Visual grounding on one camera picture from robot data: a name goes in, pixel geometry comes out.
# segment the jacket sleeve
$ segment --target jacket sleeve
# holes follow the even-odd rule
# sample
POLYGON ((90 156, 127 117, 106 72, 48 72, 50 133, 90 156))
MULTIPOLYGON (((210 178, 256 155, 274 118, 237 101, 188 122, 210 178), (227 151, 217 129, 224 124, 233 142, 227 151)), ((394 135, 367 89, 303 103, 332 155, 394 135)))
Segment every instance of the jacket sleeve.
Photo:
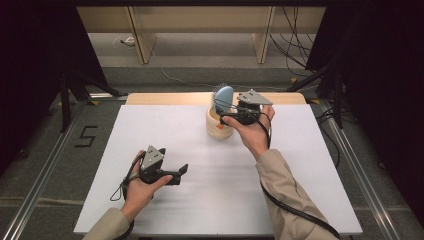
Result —
POLYGON ((124 213, 117 208, 110 208, 90 229, 83 238, 84 240, 115 239, 123 235, 129 228, 130 223, 124 213))
MULTIPOLYGON (((327 222, 302 186, 296 182, 278 150, 270 149, 263 153, 257 161, 256 169, 262 185, 276 199, 327 222)), ((266 196, 265 199, 275 239, 337 239, 320 226, 279 208, 266 196)))

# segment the white table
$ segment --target white table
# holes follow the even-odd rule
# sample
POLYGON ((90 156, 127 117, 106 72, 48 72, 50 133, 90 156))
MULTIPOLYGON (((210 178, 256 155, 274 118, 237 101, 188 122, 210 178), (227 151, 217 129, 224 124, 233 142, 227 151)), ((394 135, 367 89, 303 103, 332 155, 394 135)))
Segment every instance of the white table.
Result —
MULTIPOLYGON (((139 149, 166 148, 164 170, 185 163, 181 185, 160 189, 135 219, 143 236, 272 235, 255 160, 237 132, 216 141, 206 132, 207 105, 122 106, 75 232, 84 234, 110 207, 109 198, 139 149)), ((362 232, 309 105, 274 105, 271 148, 279 149, 311 199, 341 234, 362 232)))

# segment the wrist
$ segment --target wrist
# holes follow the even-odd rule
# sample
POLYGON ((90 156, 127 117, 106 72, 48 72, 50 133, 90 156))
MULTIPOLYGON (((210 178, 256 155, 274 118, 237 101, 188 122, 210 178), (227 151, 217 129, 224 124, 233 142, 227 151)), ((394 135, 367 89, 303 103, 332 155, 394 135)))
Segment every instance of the wrist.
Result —
POLYGON ((121 208, 122 213, 127 218, 128 222, 132 222, 138 214, 138 211, 134 208, 131 208, 127 204, 124 204, 121 208))
POLYGON ((261 149, 252 149, 252 150, 250 150, 250 152, 252 153, 252 155, 253 155, 253 157, 256 159, 256 161, 258 161, 259 160, 259 158, 262 156, 262 154, 264 153, 264 152, 266 152, 266 148, 261 148, 261 149))

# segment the hand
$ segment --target hand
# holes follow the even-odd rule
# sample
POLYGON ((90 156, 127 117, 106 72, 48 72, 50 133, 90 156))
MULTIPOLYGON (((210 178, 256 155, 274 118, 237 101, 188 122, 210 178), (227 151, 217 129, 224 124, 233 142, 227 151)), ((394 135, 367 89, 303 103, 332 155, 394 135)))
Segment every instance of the hand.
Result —
MULTIPOLYGON (((274 108, 270 105, 265 105, 262 108, 261 116, 259 117, 259 121, 266 127, 267 130, 270 128, 270 120, 275 115, 274 108)), ((241 140, 249 151, 253 154, 256 160, 260 158, 262 153, 268 150, 268 140, 266 138, 265 131, 259 126, 258 123, 254 123, 251 125, 242 125, 236 119, 232 117, 225 116, 222 118, 224 122, 226 122, 230 127, 233 127, 240 134, 241 140)))
MULTIPOLYGON (((139 151, 134 159, 137 163, 132 170, 133 173, 138 172, 140 169, 140 159, 137 159, 137 157, 143 152, 143 150, 139 151)), ((138 213, 149 204, 156 190, 166 185, 171 179, 171 175, 163 176, 152 184, 146 184, 142 182, 140 178, 131 180, 128 185, 127 200, 121 208, 121 211, 124 213, 125 217, 127 217, 128 221, 132 222, 138 213)))

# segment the hand-mounted device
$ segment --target hand-mounted device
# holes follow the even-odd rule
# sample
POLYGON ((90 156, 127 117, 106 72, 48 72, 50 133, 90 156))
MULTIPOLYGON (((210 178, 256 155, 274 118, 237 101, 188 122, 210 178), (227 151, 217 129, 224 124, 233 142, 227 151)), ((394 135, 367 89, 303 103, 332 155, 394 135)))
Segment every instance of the hand-mounted device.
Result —
MULTIPOLYGON (((227 125, 222 117, 229 116, 236 119, 239 123, 243 125, 250 125, 259 121, 261 115, 261 105, 272 105, 272 102, 257 93, 255 90, 251 89, 244 93, 239 93, 237 97, 238 105, 236 106, 237 112, 224 112, 220 111, 220 108, 216 108, 216 113, 220 116, 220 123, 222 125, 227 125)), ((216 105, 227 104, 220 103, 218 99, 215 99, 216 105)))
POLYGON ((163 159, 165 158, 165 151, 166 151, 165 148, 161 148, 157 150, 153 146, 149 146, 147 148, 147 151, 137 156, 137 158, 132 163, 130 169, 128 170, 128 173, 125 176, 124 180, 119 185, 119 188, 112 195, 110 200, 117 201, 121 198, 119 197, 117 199, 113 199, 113 197, 118 192, 118 190, 122 190, 121 194, 123 193, 124 199, 126 200, 128 185, 130 184, 131 180, 136 178, 140 178, 141 181, 143 181, 144 183, 152 184, 163 176, 172 175, 171 181, 169 181, 166 185, 180 185, 181 176, 187 172, 188 164, 185 164, 184 166, 182 166, 178 170, 178 172, 162 170, 161 166, 163 163, 163 159), (138 171, 135 173, 131 173, 134 166, 136 165, 138 161, 140 161, 140 169, 138 169, 138 171))
POLYGON ((137 159, 141 159, 140 170, 138 176, 141 181, 152 184, 159 178, 172 175, 172 180, 166 185, 180 185, 181 176, 187 172, 188 164, 182 166, 178 172, 164 171, 160 167, 162 166, 163 159, 165 158, 165 148, 157 150, 153 146, 149 146, 146 152, 141 154, 137 159))

